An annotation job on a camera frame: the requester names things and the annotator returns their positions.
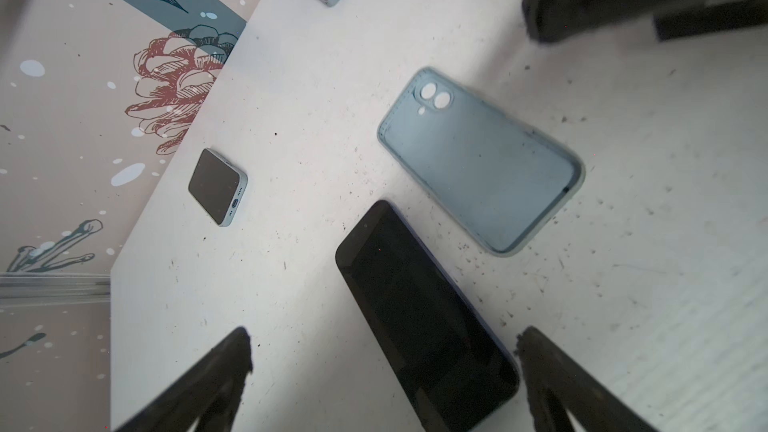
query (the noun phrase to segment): wall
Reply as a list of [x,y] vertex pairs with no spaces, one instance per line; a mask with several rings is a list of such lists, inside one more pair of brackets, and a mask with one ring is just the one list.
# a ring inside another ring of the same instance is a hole
[[[0,0],[0,286],[109,273],[258,1]],[[108,303],[2,297],[0,430],[103,429]]]

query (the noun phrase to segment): white tabletop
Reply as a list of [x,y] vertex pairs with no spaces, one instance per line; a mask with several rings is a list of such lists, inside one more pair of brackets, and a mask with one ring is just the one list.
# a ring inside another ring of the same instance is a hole
[[[511,258],[484,253],[376,140],[434,66],[584,160]],[[334,263],[400,208],[510,350],[535,325],[661,430],[768,427],[765,29],[656,43],[650,21],[528,41],[520,0],[262,0],[112,270],[111,426],[238,325],[235,430],[420,430]],[[232,226],[187,192],[242,167]],[[524,388],[477,430],[532,430]]]

